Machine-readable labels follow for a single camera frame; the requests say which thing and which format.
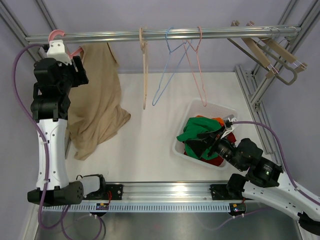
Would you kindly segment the thick pink plastic hanger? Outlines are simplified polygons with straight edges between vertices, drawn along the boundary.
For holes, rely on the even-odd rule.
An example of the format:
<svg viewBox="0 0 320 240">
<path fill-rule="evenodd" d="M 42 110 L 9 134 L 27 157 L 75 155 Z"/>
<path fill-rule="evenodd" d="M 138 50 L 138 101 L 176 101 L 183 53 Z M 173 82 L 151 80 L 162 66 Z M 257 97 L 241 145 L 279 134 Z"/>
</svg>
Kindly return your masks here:
<svg viewBox="0 0 320 240">
<path fill-rule="evenodd" d="M 55 37 L 57 37 L 57 36 L 63 37 L 64 35 L 65 35 L 65 32 L 63 30 L 55 29 L 49 34 L 48 42 L 53 41 L 55 39 Z M 66 50 L 66 52 L 67 52 L 67 54 L 69 55 L 70 58 L 73 58 L 73 57 L 75 57 L 77 55 L 83 54 L 84 51 L 83 51 L 83 49 L 81 47 L 79 47 L 76 51 L 74 51 L 72 53 L 69 52 L 68 49 Z"/>
</svg>

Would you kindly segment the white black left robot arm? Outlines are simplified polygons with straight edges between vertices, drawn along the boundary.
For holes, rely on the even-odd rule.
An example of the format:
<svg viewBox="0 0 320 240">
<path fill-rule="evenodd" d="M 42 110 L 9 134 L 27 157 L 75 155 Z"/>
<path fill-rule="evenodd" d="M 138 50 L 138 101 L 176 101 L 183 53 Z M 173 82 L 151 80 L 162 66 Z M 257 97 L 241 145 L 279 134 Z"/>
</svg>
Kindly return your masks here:
<svg viewBox="0 0 320 240">
<path fill-rule="evenodd" d="M 39 143 L 39 170 L 36 187 L 27 193 L 30 203 L 44 207 L 78 205 L 85 197 L 101 200 L 107 195 L 101 174 L 69 181 L 65 164 L 65 134 L 71 88 L 88 84 L 81 58 L 70 63 L 52 57 L 34 64 L 37 82 L 30 109 Z"/>
</svg>

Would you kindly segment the orange t shirt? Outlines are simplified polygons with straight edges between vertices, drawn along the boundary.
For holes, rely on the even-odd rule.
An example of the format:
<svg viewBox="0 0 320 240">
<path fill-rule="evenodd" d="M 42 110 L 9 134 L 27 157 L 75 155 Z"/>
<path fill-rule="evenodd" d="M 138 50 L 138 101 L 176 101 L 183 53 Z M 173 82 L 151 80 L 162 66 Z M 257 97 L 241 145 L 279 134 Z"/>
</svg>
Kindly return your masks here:
<svg viewBox="0 0 320 240">
<path fill-rule="evenodd" d="M 204 116 L 197 115 L 196 118 L 204 118 Z M 225 124 L 224 120 L 222 118 L 220 118 L 220 117 L 214 117 L 214 118 L 211 118 L 211 119 L 217 121 L 221 126 L 223 126 Z"/>
</svg>

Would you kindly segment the light blue wire hanger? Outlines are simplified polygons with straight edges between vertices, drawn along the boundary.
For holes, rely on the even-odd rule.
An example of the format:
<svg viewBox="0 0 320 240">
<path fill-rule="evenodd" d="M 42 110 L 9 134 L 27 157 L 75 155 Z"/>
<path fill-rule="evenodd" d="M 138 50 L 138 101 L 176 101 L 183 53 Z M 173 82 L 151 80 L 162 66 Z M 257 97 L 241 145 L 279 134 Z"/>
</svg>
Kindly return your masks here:
<svg viewBox="0 0 320 240">
<path fill-rule="evenodd" d="M 165 33 L 164 40 L 165 40 L 166 47 L 167 47 L 167 50 L 168 50 L 168 58 L 167 58 L 167 61 L 165 63 L 165 66 L 164 66 L 163 72 L 161 74 L 160 80 L 158 82 L 157 90 L 155 91 L 155 94 L 154 94 L 152 102 L 151 102 L 151 105 L 153 107 L 155 107 L 157 105 L 157 103 L 159 102 L 159 100 L 163 96 L 164 92 L 167 90 L 167 88 L 170 85 L 174 75 L 177 73 L 182 61 L 187 56 L 187 53 L 188 53 L 189 48 L 190 48 L 189 46 L 187 46 L 188 43 L 187 43 L 186 40 L 182 40 L 182 43 L 177 45 L 175 48 L 171 47 L 171 45 L 169 43 L 169 33 L 174 29 L 175 29 L 175 27 L 171 26 L 166 30 L 166 33 Z M 172 56 L 177 50 L 179 50 L 181 48 L 184 48 L 184 52 L 181 55 L 181 58 L 178 61 L 178 63 L 176 64 L 175 68 L 173 69 L 173 71 L 172 71 L 170 77 L 168 78 L 167 82 L 165 84 L 163 84 L 164 83 L 163 81 L 164 81 L 164 78 L 165 78 L 165 74 L 168 73 L 168 67 L 169 67 L 170 63 L 172 62 Z"/>
</svg>

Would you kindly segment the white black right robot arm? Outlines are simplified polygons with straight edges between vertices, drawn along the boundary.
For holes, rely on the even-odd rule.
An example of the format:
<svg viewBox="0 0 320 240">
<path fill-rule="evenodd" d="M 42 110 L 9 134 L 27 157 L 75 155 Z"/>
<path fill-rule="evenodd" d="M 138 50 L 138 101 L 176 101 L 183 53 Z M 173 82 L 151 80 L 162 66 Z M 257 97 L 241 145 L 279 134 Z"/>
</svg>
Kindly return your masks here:
<svg viewBox="0 0 320 240">
<path fill-rule="evenodd" d="M 197 157 L 218 154 L 245 175 L 232 174 L 226 193 L 232 199 L 259 201 L 279 210 L 306 231 L 320 234 L 320 198 L 290 178 L 283 168 L 262 156 L 263 151 L 249 138 L 238 145 L 227 140 L 224 129 L 205 132 L 186 144 Z"/>
</svg>

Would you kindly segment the beige t shirt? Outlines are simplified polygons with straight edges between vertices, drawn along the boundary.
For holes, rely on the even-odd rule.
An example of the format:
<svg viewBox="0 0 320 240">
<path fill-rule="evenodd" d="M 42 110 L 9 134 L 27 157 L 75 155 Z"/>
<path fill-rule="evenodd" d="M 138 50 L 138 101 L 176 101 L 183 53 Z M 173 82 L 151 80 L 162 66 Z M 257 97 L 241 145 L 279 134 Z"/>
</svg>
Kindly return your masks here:
<svg viewBox="0 0 320 240">
<path fill-rule="evenodd" d="M 86 160 L 97 146 L 112 137 L 131 118 L 121 107 L 118 62 L 108 43 L 88 43 L 80 54 L 88 84 L 69 93 L 67 129 L 76 148 L 76 160 Z"/>
</svg>

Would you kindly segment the dark red t shirt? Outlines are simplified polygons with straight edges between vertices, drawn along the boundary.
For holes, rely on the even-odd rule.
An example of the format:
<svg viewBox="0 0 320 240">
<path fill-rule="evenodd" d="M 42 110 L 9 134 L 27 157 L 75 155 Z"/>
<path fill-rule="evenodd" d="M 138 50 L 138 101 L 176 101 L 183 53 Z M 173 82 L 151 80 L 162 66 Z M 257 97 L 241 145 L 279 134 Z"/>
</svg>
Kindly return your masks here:
<svg viewBox="0 0 320 240">
<path fill-rule="evenodd" d="M 208 157 L 207 156 L 208 152 L 209 152 L 209 149 L 207 149 L 206 152 L 204 152 L 201 155 L 201 157 L 197 157 L 195 152 L 187 144 L 185 145 L 185 150 L 184 150 L 184 154 L 186 156 L 189 156 L 193 159 L 197 159 L 200 162 L 206 163 L 207 165 L 210 165 L 210 166 L 216 166 L 219 168 L 222 167 L 224 159 L 219 155 L 217 155 L 216 153 L 212 154 L 211 157 Z"/>
</svg>

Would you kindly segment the beige plastic hanger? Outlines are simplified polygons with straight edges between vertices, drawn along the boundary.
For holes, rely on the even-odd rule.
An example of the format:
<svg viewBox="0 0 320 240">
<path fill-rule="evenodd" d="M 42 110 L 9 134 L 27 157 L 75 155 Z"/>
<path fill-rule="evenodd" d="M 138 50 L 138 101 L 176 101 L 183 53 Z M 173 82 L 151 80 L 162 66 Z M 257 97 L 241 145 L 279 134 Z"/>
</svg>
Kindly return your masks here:
<svg viewBox="0 0 320 240">
<path fill-rule="evenodd" d="M 149 73 L 149 61 L 148 61 L 148 42 L 143 36 L 144 29 L 139 29 L 139 44 L 142 51 L 143 62 L 143 110 L 146 109 L 147 94 L 148 94 L 148 73 Z"/>
</svg>

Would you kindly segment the green t shirt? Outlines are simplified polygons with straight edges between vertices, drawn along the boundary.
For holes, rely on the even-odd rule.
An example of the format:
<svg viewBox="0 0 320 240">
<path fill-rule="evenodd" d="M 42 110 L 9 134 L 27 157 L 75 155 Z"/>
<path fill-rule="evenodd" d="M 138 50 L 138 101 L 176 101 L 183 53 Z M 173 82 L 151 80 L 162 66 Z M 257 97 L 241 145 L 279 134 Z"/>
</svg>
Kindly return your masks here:
<svg viewBox="0 0 320 240">
<path fill-rule="evenodd" d="M 191 117 L 188 119 L 183 131 L 176 137 L 179 142 L 184 143 L 186 140 L 196 140 L 197 134 L 219 130 L 222 126 L 215 120 L 207 117 Z"/>
</svg>

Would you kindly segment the thin pink wire hanger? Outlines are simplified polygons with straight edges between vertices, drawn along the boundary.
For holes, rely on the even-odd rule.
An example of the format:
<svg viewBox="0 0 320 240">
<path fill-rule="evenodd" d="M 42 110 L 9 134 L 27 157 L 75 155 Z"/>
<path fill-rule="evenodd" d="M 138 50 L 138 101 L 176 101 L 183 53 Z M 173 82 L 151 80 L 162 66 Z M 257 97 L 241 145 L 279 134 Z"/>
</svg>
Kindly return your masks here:
<svg viewBox="0 0 320 240">
<path fill-rule="evenodd" d="M 188 39 L 187 40 L 183 40 L 182 43 L 187 45 L 189 48 L 191 48 L 193 50 L 193 52 L 195 53 L 196 61 L 197 61 L 197 68 L 198 68 L 198 74 L 199 74 L 200 82 L 201 82 L 201 88 L 200 88 L 200 86 L 198 84 L 197 77 L 196 77 L 196 74 L 195 74 L 193 66 L 192 66 L 192 62 L 191 62 L 190 57 L 188 55 L 187 47 L 184 46 L 185 56 L 187 58 L 187 61 L 188 61 L 188 64 L 189 64 L 189 67 L 190 67 L 190 70 L 191 70 L 191 74 L 192 74 L 196 89 L 198 91 L 201 103 L 202 103 L 202 105 L 204 107 L 206 107 L 207 104 L 208 104 L 207 93 L 206 93 L 205 83 L 204 83 L 204 80 L 203 80 L 201 63 L 200 63 L 200 59 L 199 59 L 199 47 L 200 47 L 202 39 L 203 39 L 203 30 L 202 30 L 202 28 L 200 26 L 197 26 L 197 29 L 198 29 L 198 32 L 199 32 L 199 41 L 198 41 L 196 47 L 194 47 L 192 45 L 191 41 L 189 41 Z"/>
</svg>

